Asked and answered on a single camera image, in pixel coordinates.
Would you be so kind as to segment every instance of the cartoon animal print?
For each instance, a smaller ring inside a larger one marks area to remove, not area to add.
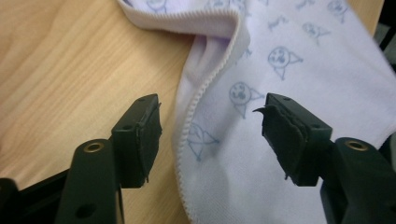
[[[317,26],[311,22],[307,22],[303,25],[303,30],[319,44],[319,38],[323,35],[329,35],[330,32],[324,28]]]
[[[265,95],[260,94],[258,91],[250,88],[245,82],[235,83],[229,91],[230,100],[233,107],[238,111],[242,118],[246,118],[247,104],[250,101],[264,98]]]
[[[206,147],[212,144],[218,144],[219,140],[204,131],[198,124],[192,123],[187,138],[189,147],[197,161],[201,160],[202,152]]]
[[[285,24],[288,22],[289,22],[289,20],[286,19],[284,16],[279,16],[278,18],[276,18],[275,21],[268,22],[268,29],[272,32],[274,30],[274,28],[276,28],[280,24]]]
[[[147,0],[148,7],[155,13],[166,13],[167,0]]]
[[[304,0],[302,3],[296,6],[297,9],[302,9],[303,7],[312,6],[315,4],[315,0]]]
[[[302,61],[302,58],[285,47],[277,47],[268,55],[268,63],[274,67],[275,72],[282,80],[285,80],[285,71],[288,66],[293,63],[301,63]]]
[[[341,0],[333,0],[327,5],[327,9],[337,18],[341,23],[344,23],[344,17],[348,10],[347,3]]]
[[[251,51],[251,49],[246,49],[242,56],[248,58],[251,56],[252,53],[253,53],[253,51]]]
[[[206,9],[235,8],[241,13],[245,13],[245,0],[209,0]]]

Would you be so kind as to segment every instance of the black plastic part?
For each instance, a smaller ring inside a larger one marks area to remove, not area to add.
[[[66,179],[56,224],[123,223],[114,151],[105,139],[79,146]]]
[[[162,133],[157,94],[136,100],[112,129],[123,188],[140,188],[157,156]]]
[[[21,195],[12,179],[0,178],[0,220],[11,223],[18,214]]]
[[[321,194],[329,223],[396,223],[396,173],[373,146],[353,138],[337,139],[332,162],[341,188]]]
[[[378,150],[379,153],[389,162],[389,164],[392,164],[392,150],[391,150],[391,138],[392,135],[390,135],[387,140],[385,141],[384,144],[382,144],[381,148]]]
[[[55,214],[61,200],[67,170],[50,178],[40,181],[27,189],[18,191],[17,186],[4,184],[5,179],[0,179],[0,195],[12,191],[12,197],[0,196],[0,203],[6,202],[4,207],[0,205],[1,223],[27,224],[27,223],[53,223]]]
[[[297,186],[315,186],[320,151],[331,145],[332,128],[289,97],[268,93],[262,135]]]

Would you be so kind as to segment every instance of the wooden surface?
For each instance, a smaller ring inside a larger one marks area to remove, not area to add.
[[[350,2],[373,31],[382,1]],[[77,146],[157,92],[161,148],[150,183],[123,191],[126,223],[187,223],[170,140],[192,40],[134,27],[115,0],[1,0],[0,176],[24,189],[67,169]]]

